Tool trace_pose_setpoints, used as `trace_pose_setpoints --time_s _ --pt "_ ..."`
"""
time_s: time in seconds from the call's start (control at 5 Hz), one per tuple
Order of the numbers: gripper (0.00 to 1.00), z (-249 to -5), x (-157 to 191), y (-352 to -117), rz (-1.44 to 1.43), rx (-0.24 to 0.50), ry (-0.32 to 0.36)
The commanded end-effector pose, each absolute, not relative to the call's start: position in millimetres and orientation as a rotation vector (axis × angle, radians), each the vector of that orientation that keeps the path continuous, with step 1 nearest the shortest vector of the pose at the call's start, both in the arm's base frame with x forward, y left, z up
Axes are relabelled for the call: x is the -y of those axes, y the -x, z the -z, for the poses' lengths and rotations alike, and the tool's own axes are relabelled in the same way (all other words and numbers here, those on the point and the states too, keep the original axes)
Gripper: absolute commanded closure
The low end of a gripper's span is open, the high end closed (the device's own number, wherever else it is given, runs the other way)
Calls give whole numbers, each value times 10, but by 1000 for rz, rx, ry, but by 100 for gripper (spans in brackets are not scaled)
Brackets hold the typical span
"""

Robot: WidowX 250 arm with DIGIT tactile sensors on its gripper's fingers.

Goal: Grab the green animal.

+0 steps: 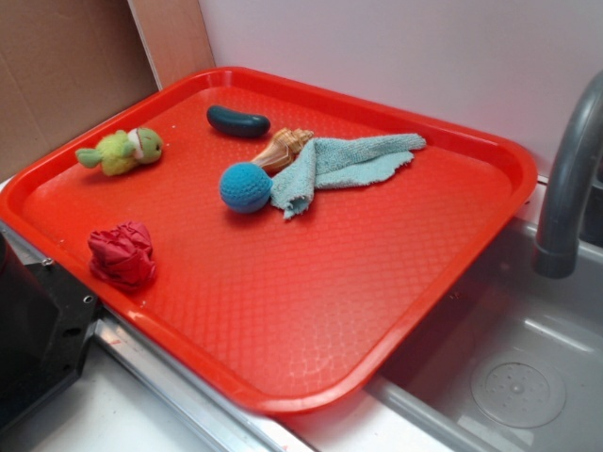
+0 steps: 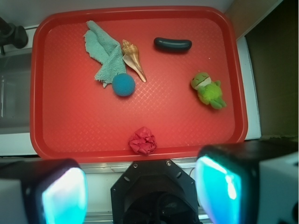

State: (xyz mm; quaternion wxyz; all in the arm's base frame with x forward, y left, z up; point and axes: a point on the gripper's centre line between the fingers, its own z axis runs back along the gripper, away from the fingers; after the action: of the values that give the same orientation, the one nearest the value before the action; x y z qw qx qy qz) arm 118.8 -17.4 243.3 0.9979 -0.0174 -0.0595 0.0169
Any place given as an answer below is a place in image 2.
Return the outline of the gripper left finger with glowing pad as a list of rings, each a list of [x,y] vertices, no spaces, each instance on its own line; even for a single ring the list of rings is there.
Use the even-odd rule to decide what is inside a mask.
[[[82,224],[87,202],[86,175],[73,159],[0,163],[2,224]]]

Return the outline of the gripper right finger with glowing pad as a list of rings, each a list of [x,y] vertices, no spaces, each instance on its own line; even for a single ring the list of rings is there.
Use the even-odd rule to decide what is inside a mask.
[[[214,224],[296,224],[299,145],[282,139],[209,145],[195,167],[200,206]]]

